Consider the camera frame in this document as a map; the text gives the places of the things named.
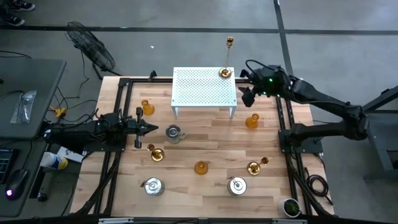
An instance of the orange glass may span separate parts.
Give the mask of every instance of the orange glass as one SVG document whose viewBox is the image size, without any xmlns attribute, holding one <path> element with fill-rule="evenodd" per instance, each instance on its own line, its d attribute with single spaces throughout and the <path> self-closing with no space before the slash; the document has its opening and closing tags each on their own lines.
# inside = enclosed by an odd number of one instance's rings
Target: orange glass
<svg viewBox="0 0 398 224">
<path fill-rule="evenodd" d="M 254 113 L 251 117 L 246 119 L 246 127 L 250 129 L 256 129 L 259 126 L 259 118 L 260 116 Z"/>
<path fill-rule="evenodd" d="M 204 161 L 199 161 L 195 164 L 195 172 L 199 175 L 205 175 L 209 170 L 209 166 Z"/>
<path fill-rule="evenodd" d="M 150 104 L 148 100 L 142 100 L 141 105 L 145 115 L 152 115 L 155 113 L 154 105 Z"/>
</svg>

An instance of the metal lid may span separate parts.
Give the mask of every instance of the metal lid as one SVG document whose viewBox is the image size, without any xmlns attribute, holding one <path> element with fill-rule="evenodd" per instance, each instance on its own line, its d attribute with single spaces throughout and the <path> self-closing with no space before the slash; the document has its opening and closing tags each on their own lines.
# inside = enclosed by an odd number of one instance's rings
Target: metal lid
<svg viewBox="0 0 398 224">
<path fill-rule="evenodd" d="M 166 128 L 166 135 L 169 138 L 178 138 L 180 131 L 180 127 L 178 127 L 176 124 L 172 124 Z"/>
<path fill-rule="evenodd" d="M 162 189 L 162 182 L 155 177 L 152 177 L 146 181 L 145 191 L 150 195 L 156 195 Z"/>
<path fill-rule="evenodd" d="M 236 195 L 241 195 L 243 194 L 246 189 L 247 185 L 244 179 L 240 177 L 234 177 L 230 182 L 229 182 L 229 188 L 231 189 L 232 193 Z"/>
</svg>

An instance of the gray concrete floor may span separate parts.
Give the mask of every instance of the gray concrete floor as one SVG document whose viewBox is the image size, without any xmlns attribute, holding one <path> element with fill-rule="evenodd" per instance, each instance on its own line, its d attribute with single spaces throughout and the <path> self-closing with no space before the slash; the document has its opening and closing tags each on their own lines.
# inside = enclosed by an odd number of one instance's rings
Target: gray concrete floor
<svg viewBox="0 0 398 224">
<path fill-rule="evenodd" d="M 28 25 L 277 28 L 271 0 L 34 0 L 34 12 L 20 12 Z M 280 0 L 286 29 L 397 30 L 398 2 L 386 0 Z M 64 32 L 2 30 L 1 50 L 33 58 L 59 58 L 68 62 L 60 83 L 65 96 L 75 96 L 84 80 L 80 52 Z M 115 71 L 124 75 L 171 75 L 173 67 L 219 66 L 224 60 L 220 33 L 95 32 L 113 55 Z M 244 68 L 246 59 L 284 65 L 278 34 L 231 34 L 235 38 L 231 66 Z M 398 85 L 398 36 L 288 35 L 294 74 L 318 90 L 354 104 L 364 104 L 381 91 Z M 69 105 L 97 99 L 101 82 L 86 58 L 81 98 Z M 87 103 L 67 114 L 75 119 L 94 110 Z M 313 118 L 337 121 L 333 115 L 311 107 Z M 324 138 L 325 164 L 337 215 L 345 218 L 398 222 L 398 181 L 365 183 L 363 176 L 380 170 L 376 152 L 368 141 Z M 28 200 L 19 218 L 59 216 L 76 182 L 75 174 L 50 174 L 43 183 L 50 200 Z"/>
</svg>

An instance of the silver metal jar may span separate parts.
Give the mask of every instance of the silver metal jar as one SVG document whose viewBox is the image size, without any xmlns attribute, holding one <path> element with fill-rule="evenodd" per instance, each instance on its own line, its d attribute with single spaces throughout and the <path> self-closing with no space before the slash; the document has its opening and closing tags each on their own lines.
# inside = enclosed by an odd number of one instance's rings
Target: silver metal jar
<svg viewBox="0 0 398 224">
<path fill-rule="evenodd" d="M 231 195 L 242 195 L 247 187 L 246 181 L 240 177 L 233 177 L 227 184 L 227 189 Z"/>
<path fill-rule="evenodd" d="M 151 177 L 146 180 L 144 183 L 145 192 L 149 195 L 159 196 L 164 191 L 164 183 L 158 178 Z"/>
<path fill-rule="evenodd" d="M 181 128 L 176 124 L 172 124 L 166 128 L 166 138 L 169 143 L 178 144 L 185 136 L 186 134 L 181 133 Z"/>
</svg>

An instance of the fan stand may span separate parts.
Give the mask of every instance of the fan stand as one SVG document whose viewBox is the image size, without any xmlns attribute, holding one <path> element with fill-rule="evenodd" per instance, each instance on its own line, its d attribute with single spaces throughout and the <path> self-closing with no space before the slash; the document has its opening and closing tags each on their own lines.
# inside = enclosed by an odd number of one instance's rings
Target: fan stand
<svg viewBox="0 0 398 224">
<path fill-rule="evenodd" d="M 98 78 L 99 78 L 100 80 L 102 80 L 103 77 L 100 75 L 99 71 L 97 70 L 97 66 L 94 64 L 94 62 L 93 62 L 92 65 L 93 65 L 93 68 L 94 68 L 95 73 L 97 73 Z M 111 71 L 111 70 L 109 70 L 109 69 L 107 69 L 107 68 L 104 68 L 104 67 L 99 68 L 99 69 L 101 69 L 102 72 L 110 72 L 110 73 L 115 74 L 115 75 L 117 75 L 117 76 L 122 76 L 122 75 L 120 75 L 119 73 L 116 73 L 116 72 Z"/>
</svg>

